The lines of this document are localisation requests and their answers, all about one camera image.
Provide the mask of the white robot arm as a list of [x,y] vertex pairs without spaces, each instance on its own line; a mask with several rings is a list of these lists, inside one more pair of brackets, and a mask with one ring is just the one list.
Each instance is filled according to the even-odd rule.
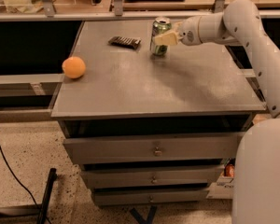
[[280,49],[265,32],[257,6],[234,0],[221,12],[175,23],[153,41],[243,46],[271,117],[249,128],[238,146],[231,223],[280,224]]

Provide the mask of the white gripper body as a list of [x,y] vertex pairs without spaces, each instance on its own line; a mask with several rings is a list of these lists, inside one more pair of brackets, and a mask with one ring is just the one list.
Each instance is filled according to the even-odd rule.
[[180,41],[186,46],[196,46],[202,43],[199,38],[200,17],[190,17],[180,23],[178,32]]

